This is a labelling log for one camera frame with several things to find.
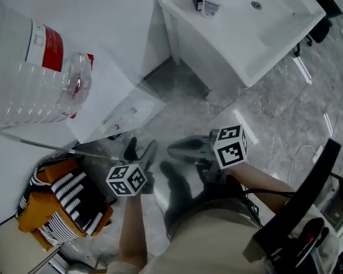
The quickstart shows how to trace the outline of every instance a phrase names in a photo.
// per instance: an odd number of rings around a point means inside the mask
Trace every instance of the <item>cable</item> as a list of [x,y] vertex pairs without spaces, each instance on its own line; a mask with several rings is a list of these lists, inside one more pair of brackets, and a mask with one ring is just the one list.
[[302,146],[298,149],[298,151],[296,152],[296,154],[293,156],[292,161],[290,162],[290,168],[289,168],[289,172],[288,172],[288,185],[290,185],[289,177],[290,177],[290,172],[291,172],[291,170],[292,170],[292,166],[293,166],[294,159],[296,158],[296,156],[298,155],[298,153],[300,152],[300,150],[301,150],[303,147],[309,147],[309,148],[311,148],[311,149],[313,150],[313,153],[314,153],[315,155],[317,155],[316,150],[314,150],[314,148],[313,148],[311,145],[302,145]]
[[294,195],[294,192],[279,192],[279,191],[272,191],[272,190],[266,190],[266,189],[251,189],[251,190],[246,190],[243,193],[246,195],[256,194],[256,193],[268,193],[268,194],[281,195],[287,198],[291,198]]
[[244,199],[242,199],[242,201],[247,205],[247,206],[250,206],[252,208],[252,210],[255,212],[255,214],[257,216],[259,216],[259,212],[260,212],[260,209],[259,207],[253,202],[251,201],[250,199],[248,199],[246,196]]
[[107,159],[111,159],[111,160],[119,160],[119,158],[117,158],[115,156],[92,154],[92,153],[78,151],[78,150],[74,150],[74,149],[66,149],[66,148],[56,147],[56,146],[52,146],[52,145],[46,145],[46,144],[42,144],[42,143],[38,143],[38,142],[33,142],[30,140],[22,139],[20,137],[14,136],[12,134],[3,132],[1,130],[0,130],[0,136],[4,137],[5,139],[14,141],[14,142],[28,144],[28,145],[32,145],[32,146],[36,146],[36,147],[42,147],[42,148],[56,150],[56,151],[62,151],[62,152],[66,152],[69,154],[81,154],[81,155],[93,156],[93,157],[97,157],[97,158],[107,158]]

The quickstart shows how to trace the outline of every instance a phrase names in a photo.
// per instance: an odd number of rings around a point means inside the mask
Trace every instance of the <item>white bottle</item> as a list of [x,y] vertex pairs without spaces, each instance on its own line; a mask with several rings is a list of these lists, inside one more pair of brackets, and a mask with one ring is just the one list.
[[201,13],[204,17],[207,17],[209,19],[214,19],[220,8],[221,8],[220,0],[203,0]]

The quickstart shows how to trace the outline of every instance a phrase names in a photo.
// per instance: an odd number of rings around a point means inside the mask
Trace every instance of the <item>red label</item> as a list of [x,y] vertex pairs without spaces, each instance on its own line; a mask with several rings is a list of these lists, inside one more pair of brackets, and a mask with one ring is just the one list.
[[42,66],[58,72],[62,70],[63,44],[58,32],[46,27],[46,48]]
[[94,61],[94,55],[91,55],[91,54],[87,54],[87,57],[89,58],[90,60],[90,63],[91,63],[91,69],[92,69],[92,63]]

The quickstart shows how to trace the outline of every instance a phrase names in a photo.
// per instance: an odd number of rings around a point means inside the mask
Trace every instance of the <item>gray floor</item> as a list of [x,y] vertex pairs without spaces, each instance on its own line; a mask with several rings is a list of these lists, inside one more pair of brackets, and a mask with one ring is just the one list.
[[[166,102],[163,111],[145,127],[126,135],[135,135],[142,149],[151,140],[159,142],[159,152],[152,166],[155,196],[143,196],[144,221],[150,255],[159,255],[168,245],[161,210],[168,206],[169,190],[158,163],[168,159],[166,147],[192,134],[207,134],[211,128],[244,123],[249,127],[248,161],[260,170],[288,182],[289,167],[298,149],[315,150],[330,137],[324,113],[328,114],[333,139],[342,144],[334,172],[343,176],[343,15],[333,19],[333,27],[321,44],[302,44],[301,58],[312,76],[307,84],[290,55],[283,58],[253,87],[242,92],[223,90],[207,96],[197,76],[185,65],[167,61],[148,79],[148,83]],[[114,153],[114,143],[103,140],[101,149]],[[303,147],[295,157],[290,185],[298,188],[313,166],[313,151]],[[193,196],[201,182],[193,166],[173,161],[187,178]],[[66,245],[68,251],[94,260],[101,256],[111,261],[117,253],[122,225],[124,200],[114,205],[113,225],[98,237],[77,239]],[[272,214],[263,208],[266,222]]]

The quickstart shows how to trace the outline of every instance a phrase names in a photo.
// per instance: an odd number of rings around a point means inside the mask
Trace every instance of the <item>white sink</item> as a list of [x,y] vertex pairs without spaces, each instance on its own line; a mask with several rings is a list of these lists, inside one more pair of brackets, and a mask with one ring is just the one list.
[[325,16],[316,0],[223,0],[213,21],[192,0],[159,2],[175,62],[183,59],[211,90],[225,80],[251,87]]

